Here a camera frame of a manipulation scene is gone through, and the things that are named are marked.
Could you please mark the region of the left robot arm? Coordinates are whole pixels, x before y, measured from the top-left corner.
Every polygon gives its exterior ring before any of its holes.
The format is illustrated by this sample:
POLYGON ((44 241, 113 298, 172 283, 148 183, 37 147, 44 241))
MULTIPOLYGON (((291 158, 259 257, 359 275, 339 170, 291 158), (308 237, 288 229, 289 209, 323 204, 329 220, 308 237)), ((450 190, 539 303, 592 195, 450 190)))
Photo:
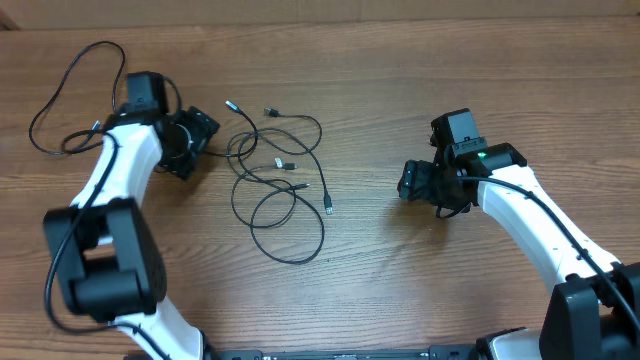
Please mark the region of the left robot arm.
POLYGON ((171 84, 155 72, 128 75, 127 102, 96 131, 102 152, 89 181, 68 207, 46 213, 45 311, 60 330, 75 331, 54 314, 58 284, 68 311, 95 321, 93 333, 118 330, 148 359, 214 359, 206 335, 167 296, 164 262, 141 212, 154 170, 188 179, 219 129, 195 107, 171 111, 171 84))

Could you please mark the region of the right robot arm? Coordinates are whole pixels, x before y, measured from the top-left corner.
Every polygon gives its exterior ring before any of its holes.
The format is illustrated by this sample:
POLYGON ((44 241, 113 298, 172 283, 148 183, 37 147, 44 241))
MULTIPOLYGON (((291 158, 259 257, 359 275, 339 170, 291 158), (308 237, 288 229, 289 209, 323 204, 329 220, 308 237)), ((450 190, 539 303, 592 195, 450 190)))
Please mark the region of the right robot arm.
POLYGON ((636 359, 639 266, 625 265, 582 232, 509 143, 489 145, 469 109, 431 123, 434 159, 406 162, 397 190, 440 219, 474 206, 512 237, 541 276, 550 302, 541 330, 503 330, 473 345, 432 346, 430 359, 636 359))

